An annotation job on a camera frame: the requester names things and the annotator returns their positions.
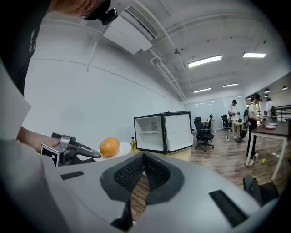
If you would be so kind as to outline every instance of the human hand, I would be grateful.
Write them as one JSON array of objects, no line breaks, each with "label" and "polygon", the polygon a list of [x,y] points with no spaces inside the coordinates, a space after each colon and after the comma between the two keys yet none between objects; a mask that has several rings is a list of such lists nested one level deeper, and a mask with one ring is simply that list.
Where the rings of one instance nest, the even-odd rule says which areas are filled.
[{"label": "human hand", "polygon": [[20,129],[17,139],[34,148],[38,153],[41,152],[42,143],[49,147],[55,147],[60,143],[59,139],[32,132],[23,127]]}]

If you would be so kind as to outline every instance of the black t-shirt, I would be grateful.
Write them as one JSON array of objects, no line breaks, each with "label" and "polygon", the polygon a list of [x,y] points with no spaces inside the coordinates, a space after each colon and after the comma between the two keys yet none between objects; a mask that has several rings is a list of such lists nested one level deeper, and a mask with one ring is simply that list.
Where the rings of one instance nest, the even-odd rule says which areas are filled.
[{"label": "black t-shirt", "polygon": [[8,74],[24,96],[24,85],[31,56],[42,18],[46,15],[50,0],[11,1],[1,7],[0,56]]}]

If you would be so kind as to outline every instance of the person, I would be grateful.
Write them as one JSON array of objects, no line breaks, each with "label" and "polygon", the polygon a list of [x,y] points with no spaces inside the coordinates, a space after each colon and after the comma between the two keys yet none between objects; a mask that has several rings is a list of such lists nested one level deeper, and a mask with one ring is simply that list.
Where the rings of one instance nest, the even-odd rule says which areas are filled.
[{"label": "person", "polygon": [[[249,150],[250,150],[250,143],[251,143],[251,131],[257,127],[258,121],[261,123],[261,119],[257,116],[257,109],[256,109],[256,104],[260,101],[261,97],[258,93],[254,93],[251,95],[251,104],[250,104],[250,109],[249,109],[249,141],[247,143],[247,151],[246,151],[246,156],[248,156]],[[255,145],[256,145],[256,136],[254,136],[254,142],[253,146],[251,148],[251,159],[254,157],[258,157],[258,154],[255,153]],[[255,161],[251,160],[250,166],[253,165]]]},{"label": "person", "polygon": [[271,122],[272,119],[272,112],[271,109],[273,107],[271,98],[266,98],[266,111],[267,111],[267,116],[268,116],[268,123]]},{"label": "person", "polygon": [[[238,122],[238,110],[237,110],[237,106],[236,106],[237,102],[236,100],[232,101],[231,107],[228,111],[228,114],[231,116],[231,122],[232,122],[232,134],[233,134],[233,138],[236,139],[236,125],[233,124],[233,122]],[[238,135],[240,135],[240,128],[237,128],[237,132]]]},{"label": "person", "polygon": [[[11,2],[3,9],[11,9]],[[18,1],[12,11],[1,13],[3,24],[1,31],[0,56],[8,74],[15,86],[24,96],[25,77],[31,56],[36,48],[36,38],[40,30],[43,17],[49,12],[59,12],[65,15],[81,17],[84,20],[96,20],[107,12],[110,0],[26,0]],[[59,140],[46,135],[32,132],[21,127],[17,139],[31,147],[38,153],[41,144],[55,147]]]}]

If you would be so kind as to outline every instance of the black pants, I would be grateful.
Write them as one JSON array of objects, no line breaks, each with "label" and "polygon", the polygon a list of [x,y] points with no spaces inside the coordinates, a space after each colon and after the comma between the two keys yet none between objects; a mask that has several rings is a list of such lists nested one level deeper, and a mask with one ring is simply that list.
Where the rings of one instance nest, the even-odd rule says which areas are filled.
[{"label": "black pants", "polygon": [[[255,129],[257,127],[257,121],[250,119],[249,122],[251,123],[251,125],[249,126],[249,141],[247,143],[246,156],[249,154],[249,149],[250,149],[251,130],[253,130],[253,129]],[[253,157],[255,155],[255,145],[256,145],[256,136],[254,135],[253,148],[251,149],[251,157]]]}]

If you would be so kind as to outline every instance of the dark tabletop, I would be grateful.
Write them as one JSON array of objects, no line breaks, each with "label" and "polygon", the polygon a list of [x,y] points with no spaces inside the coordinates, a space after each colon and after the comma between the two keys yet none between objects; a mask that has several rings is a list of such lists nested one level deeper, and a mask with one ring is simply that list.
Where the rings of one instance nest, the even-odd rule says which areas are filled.
[{"label": "dark tabletop", "polygon": [[251,132],[278,136],[288,136],[288,123],[278,123],[276,129],[266,129],[264,126],[260,125],[257,128],[251,130]]}]

